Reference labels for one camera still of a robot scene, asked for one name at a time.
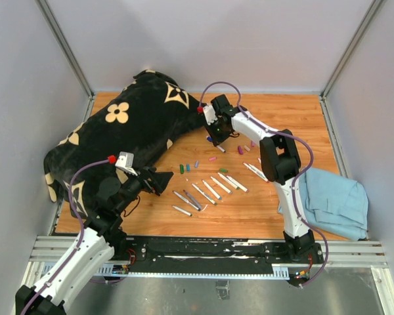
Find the blue cap whiteboard marker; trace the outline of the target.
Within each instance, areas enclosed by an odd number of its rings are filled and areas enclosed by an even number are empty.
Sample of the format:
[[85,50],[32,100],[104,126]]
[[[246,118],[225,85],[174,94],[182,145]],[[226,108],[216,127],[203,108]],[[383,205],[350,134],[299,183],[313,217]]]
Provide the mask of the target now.
[[[213,145],[214,145],[214,142],[213,142],[213,140],[212,140],[212,138],[210,137],[210,136],[207,136],[206,137],[206,139],[210,142],[210,143],[212,143]],[[226,153],[226,150],[222,147],[222,146],[220,146],[220,145],[214,145],[218,150],[220,150],[222,153]]]

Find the dark blue marker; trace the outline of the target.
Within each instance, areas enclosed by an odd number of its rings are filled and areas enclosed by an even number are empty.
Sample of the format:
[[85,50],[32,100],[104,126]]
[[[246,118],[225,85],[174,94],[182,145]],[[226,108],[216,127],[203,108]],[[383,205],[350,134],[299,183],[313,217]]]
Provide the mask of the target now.
[[173,190],[173,193],[180,198],[181,200],[183,200],[185,203],[189,204],[191,207],[193,207],[195,210],[200,211],[201,209],[195,205],[193,202],[191,202],[190,200],[186,199],[184,196],[182,196],[180,193],[176,192]]

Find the black cap whiteboard marker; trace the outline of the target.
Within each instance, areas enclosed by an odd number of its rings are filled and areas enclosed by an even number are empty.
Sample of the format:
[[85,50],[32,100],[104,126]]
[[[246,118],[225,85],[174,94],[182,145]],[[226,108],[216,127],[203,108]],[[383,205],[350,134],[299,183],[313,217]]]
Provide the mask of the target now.
[[175,206],[175,205],[172,205],[172,208],[174,208],[175,210],[177,210],[177,211],[179,211],[179,212],[181,212],[181,213],[183,213],[183,214],[185,214],[185,215],[187,215],[187,216],[189,216],[189,217],[192,216],[192,213],[190,213],[190,212],[188,212],[188,211],[186,211],[186,210],[184,210],[184,209],[182,209],[182,208],[180,208],[180,207],[177,207],[177,206]]

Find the green cap white marker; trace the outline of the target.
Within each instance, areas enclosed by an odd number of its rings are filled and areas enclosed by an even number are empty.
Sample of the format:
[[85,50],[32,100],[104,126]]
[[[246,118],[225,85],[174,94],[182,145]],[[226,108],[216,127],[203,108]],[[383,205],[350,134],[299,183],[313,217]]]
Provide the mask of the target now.
[[231,185],[234,189],[239,190],[240,187],[237,186],[235,183],[233,183],[233,181],[231,181],[230,179],[228,179],[225,175],[223,175],[222,173],[217,173],[225,182],[227,182],[229,185]]

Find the light blue marker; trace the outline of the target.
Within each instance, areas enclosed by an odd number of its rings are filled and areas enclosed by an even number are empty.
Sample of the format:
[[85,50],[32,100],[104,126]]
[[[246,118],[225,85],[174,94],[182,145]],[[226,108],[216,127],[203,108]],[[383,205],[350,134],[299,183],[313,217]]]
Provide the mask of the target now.
[[218,199],[222,200],[222,197],[214,190],[212,186],[210,186],[205,180],[202,180],[204,186],[207,187],[207,189]]

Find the purple marker grey body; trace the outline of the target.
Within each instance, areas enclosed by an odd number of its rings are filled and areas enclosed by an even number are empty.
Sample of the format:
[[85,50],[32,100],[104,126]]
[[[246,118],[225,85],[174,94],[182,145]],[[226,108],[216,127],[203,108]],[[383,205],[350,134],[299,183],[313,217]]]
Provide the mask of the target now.
[[186,196],[190,199],[190,201],[197,206],[198,210],[201,211],[203,209],[202,205],[197,201],[195,197],[192,196],[191,193],[187,192],[186,190],[183,190],[183,192],[186,194]]

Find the magenta cap marker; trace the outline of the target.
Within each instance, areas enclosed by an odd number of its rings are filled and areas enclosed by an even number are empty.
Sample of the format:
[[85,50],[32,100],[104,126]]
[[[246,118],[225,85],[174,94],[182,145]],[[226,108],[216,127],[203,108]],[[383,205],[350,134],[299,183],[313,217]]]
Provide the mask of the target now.
[[266,176],[256,167],[254,167],[253,165],[250,165],[248,163],[243,163],[247,169],[249,169],[250,171],[252,171],[254,174],[256,174],[258,177],[260,177],[261,179],[263,179],[265,182],[268,182],[268,179],[266,178]]

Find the lavender cap marker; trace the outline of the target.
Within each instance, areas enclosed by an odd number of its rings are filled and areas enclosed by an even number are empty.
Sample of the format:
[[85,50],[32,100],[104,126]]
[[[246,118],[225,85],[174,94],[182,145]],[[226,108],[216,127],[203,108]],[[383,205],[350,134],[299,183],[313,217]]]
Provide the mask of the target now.
[[218,185],[218,187],[220,187],[221,189],[223,189],[226,193],[228,194],[232,194],[232,191],[230,189],[228,189],[224,184],[222,184],[219,180],[217,180],[215,177],[210,176],[211,180],[216,183],[216,185]]

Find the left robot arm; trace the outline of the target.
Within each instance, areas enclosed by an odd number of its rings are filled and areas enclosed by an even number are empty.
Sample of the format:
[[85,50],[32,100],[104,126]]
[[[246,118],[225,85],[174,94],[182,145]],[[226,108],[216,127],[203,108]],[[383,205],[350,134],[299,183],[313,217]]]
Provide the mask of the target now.
[[141,192],[159,196],[172,177],[172,172],[144,167],[125,183],[104,179],[93,210],[80,220],[81,230],[65,254],[39,281],[16,292],[16,314],[65,314],[106,261],[126,255],[127,235],[120,230],[125,208]]

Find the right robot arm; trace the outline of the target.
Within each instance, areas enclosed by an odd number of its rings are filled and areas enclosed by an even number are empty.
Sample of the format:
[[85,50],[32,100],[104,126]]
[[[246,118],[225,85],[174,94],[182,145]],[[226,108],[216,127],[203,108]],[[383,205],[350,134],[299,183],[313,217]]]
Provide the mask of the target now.
[[247,109],[232,106],[223,94],[210,104],[199,105],[198,112],[205,117],[205,128],[214,145],[224,142],[233,132],[258,143],[261,170],[276,189],[284,218],[284,254],[293,263],[302,261],[315,238],[307,226],[299,193],[301,160],[292,132],[269,127]]

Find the black floral plush blanket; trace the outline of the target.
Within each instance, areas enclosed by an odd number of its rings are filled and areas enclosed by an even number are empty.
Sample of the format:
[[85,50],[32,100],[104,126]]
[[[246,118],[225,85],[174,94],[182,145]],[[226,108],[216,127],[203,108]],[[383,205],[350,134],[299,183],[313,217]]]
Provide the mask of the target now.
[[43,168],[51,201],[72,196],[86,218],[104,179],[124,183],[130,176],[108,163],[76,172],[120,152],[134,154],[134,169],[152,166],[176,140],[204,126],[198,106],[171,77],[153,70],[138,73],[115,99],[47,153]]

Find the light blue cloth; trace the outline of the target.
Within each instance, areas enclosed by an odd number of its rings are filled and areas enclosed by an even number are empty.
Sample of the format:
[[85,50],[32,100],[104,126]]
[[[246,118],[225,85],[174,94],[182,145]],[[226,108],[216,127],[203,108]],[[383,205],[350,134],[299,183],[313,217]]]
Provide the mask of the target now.
[[279,197],[278,212],[284,217],[284,230],[295,238],[308,227],[298,216],[322,230],[350,240],[367,237],[368,198],[363,185],[322,169],[311,167],[297,180],[297,209],[292,198],[292,179],[284,185],[273,183]]

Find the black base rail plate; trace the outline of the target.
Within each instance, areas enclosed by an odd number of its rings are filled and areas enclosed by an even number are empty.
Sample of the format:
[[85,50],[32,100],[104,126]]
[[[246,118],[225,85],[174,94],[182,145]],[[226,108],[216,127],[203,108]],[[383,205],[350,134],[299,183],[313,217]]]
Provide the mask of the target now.
[[263,261],[271,265],[322,264],[324,258],[319,243],[307,254],[291,260],[284,241],[130,236],[115,247],[113,261],[126,261],[132,266],[150,261]]

